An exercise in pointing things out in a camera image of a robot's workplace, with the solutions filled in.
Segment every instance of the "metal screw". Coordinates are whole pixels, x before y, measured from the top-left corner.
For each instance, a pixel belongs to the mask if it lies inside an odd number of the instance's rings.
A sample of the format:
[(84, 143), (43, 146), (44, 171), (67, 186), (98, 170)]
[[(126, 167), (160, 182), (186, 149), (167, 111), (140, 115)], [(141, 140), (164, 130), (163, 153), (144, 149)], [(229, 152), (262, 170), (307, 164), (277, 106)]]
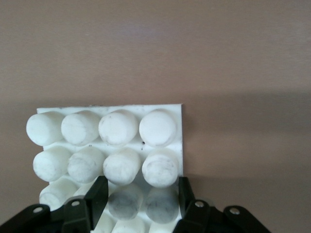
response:
[(71, 206), (77, 206), (80, 205), (80, 202), (78, 200), (75, 200), (74, 202), (71, 203)]
[(200, 200), (196, 201), (194, 204), (196, 207), (199, 207), (199, 208), (202, 208), (204, 206), (204, 203), (201, 202)]
[(35, 209), (33, 210), (33, 213), (36, 214), (36, 213), (41, 212), (42, 210), (43, 210), (43, 208), (42, 208), (41, 206), (39, 206), (39, 207), (37, 207), (37, 208), (35, 208)]
[(240, 211), (237, 209), (237, 208), (234, 208), (232, 207), (230, 209), (230, 212), (233, 214), (233, 215), (239, 215), (240, 214)]

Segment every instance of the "white cylindrical peg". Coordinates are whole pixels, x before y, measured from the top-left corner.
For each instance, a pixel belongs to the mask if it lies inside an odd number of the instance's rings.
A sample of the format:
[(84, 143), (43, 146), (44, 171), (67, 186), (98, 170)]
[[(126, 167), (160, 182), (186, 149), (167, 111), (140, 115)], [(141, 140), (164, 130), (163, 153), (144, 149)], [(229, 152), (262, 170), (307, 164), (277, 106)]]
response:
[(40, 204), (46, 204), (50, 210), (61, 207), (77, 191), (77, 186), (66, 178), (60, 178), (45, 187), (39, 196)]
[(123, 186), (109, 196), (108, 208), (112, 216), (120, 220), (136, 217), (143, 201), (141, 189), (134, 183)]
[(151, 223), (149, 233), (172, 233), (176, 227), (176, 222), (167, 224), (159, 224), (156, 222)]
[(91, 111), (80, 111), (66, 116), (61, 125), (65, 140), (76, 146), (84, 146), (98, 136), (100, 117)]
[(92, 233), (111, 233), (114, 227), (114, 221), (107, 213), (102, 213), (95, 229)]
[(128, 221), (117, 221), (112, 233), (145, 233), (145, 224), (140, 217)]
[(146, 214), (154, 222), (165, 224), (176, 220), (178, 194), (171, 188), (152, 188), (146, 200)]
[(67, 173), (70, 156), (70, 151), (60, 146), (40, 152), (34, 158), (34, 172), (44, 181), (56, 181)]
[(151, 147), (165, 147), (177, 134), (177, 123), (171, 112), (157, 109), (148, 113), (139, 124), (141, 139)]
[(89, 183), (103, 173), (105, 156), (94, 147), (86, 147), (69, 159), (68, 173), (77, 182)]
[(31, 116), (26, 124), (28, 137), (39, 146), (48, 146), (63, 139), (60, 126), (64, 116), (58, 112), (46, 112)]
[(129, 111), (116, 110), (101, 119), (98, 130), (104, 142), (121, 147), (129, 143), (137, 134), (138, 121)]
[(130, 148), (121, 149), (109, 155), (104, 161), (104, 175), (116, 185), (133, 182), (141, 166), (139, 155)]
[(147, 183), (156, 188), (172, 185), (178, 177), (179, 162), (174, 151), (168, 148), (153, 150), (142, 165)]

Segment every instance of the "white plastic block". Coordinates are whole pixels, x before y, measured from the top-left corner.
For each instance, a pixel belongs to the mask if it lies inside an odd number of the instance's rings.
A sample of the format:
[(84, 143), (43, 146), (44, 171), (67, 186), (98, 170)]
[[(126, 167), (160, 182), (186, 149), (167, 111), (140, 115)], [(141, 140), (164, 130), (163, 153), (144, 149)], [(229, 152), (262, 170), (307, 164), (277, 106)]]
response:
[(102, 213), (92, 233), (111, 233), (114, 227), (114, 220), (107, 214)]
[[(105, 175), (109, 201), (104, 214), (112, 221), (103, 228), (100, 220), (94, 232), (110, 233), (114, 227), (114, 233), (125, 229), (147, 233), (150, 226), (150, 232), (161, 226), (166, 233), (181, 218), (180, 212), (175, 218), (175, 199), (168, 197), (172, 193), (166, 189), (176, 189), (178, 176), (183, 176), (181, 104), (39, 108), (26, 130), (31, 140), (43, 146), (43, 154), (60, 147), (69, 151), (65, 156), (34, 160), (37, 176), (50, 182), (40, 194), (40, 203), (52, 210), (81, 198), (97, 176)], [(53, 175), (53, 166), (61, 167), (61, 172)], [(167, 200), (170, 209), (162, 208)]]
[(142, 190), (132, 183), (121, 187), (109, 196), (108, 208), (116, 219), (129, 220), (138, 214), (142, 200)]
[(56, 181), (67, 173), (70, 157), (70, 151), (61, 146), (40, 152), (34, 158), (34, 172), (44, 181)]
[(97, 148), (85, 147), (69, 159), (68, 173), (77, 182), (89, 183), (103, 173), (104, 154)]
[(138, 153), (131, 148), (123, 148), (104, 161), (104, 175), (116, 185), (133, 182), (141, 166)]
[(76, 146), (84, 146), (98, 136), (100, 117), (92, 111), (80, 111), (66, 116), (61, 125), (65, 140)]
[(128, 221), (119, 220), (112, 233), (145, 233), (145, 224), (139, 217)]
[(157, 188), (172, 185), (178, 177), (179, 163), (174, 151), (168, 148), (153, 150), (142, 165), (145, 180)]
[(178, 194), (171, 188), (152, 188), (146, 200), (146, 214), (154, 222), (174, 221), (179, 212)]
[(26, 133), (39, 146), (48, 146), (63, 138), (60, 125), (64, 116), (56, 111), (35, 114), (26, 124)]
[(50, 207), (50, 210), (56, 210), (61, 207), (67, 199), (73, 196), (77, 191), (77, 186), (66, 178), (60, 178), (45, 187), (39, 196), (40, 204)]
[(153, 222), (150, 226), (149, 233), (172, 233), (176, 226), (176, 222), (167, 224), (159, 224)]

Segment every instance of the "black plastic bracket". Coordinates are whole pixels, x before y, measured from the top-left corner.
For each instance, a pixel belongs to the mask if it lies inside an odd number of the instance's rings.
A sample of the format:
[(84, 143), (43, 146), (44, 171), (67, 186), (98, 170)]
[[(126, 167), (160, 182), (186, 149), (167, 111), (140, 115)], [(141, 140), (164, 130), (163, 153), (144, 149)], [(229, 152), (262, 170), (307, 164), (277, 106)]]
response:
[(36, 204), (0, 226), (2, 233), (89, 233), (95, 229), (108, 201), (108, 180), (97, 178), (84, 198), (73, 199), (55, 211)]
[(187, 177), (179, 178), (179, 202), (182, 219), (173, 233), (270, 233), (243, 207), (228, 206), (222, 213), (195, 199)]

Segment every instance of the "beige background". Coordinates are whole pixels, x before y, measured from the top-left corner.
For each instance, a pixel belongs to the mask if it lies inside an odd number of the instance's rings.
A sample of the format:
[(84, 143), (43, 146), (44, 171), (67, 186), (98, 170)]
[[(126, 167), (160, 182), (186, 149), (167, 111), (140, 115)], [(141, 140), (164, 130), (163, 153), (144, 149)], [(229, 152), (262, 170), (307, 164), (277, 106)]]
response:
[(311, 228), (311, 1), (0, 1), (0, 223), (38, 202), (37, 107), (184, 104), (197, 196)]

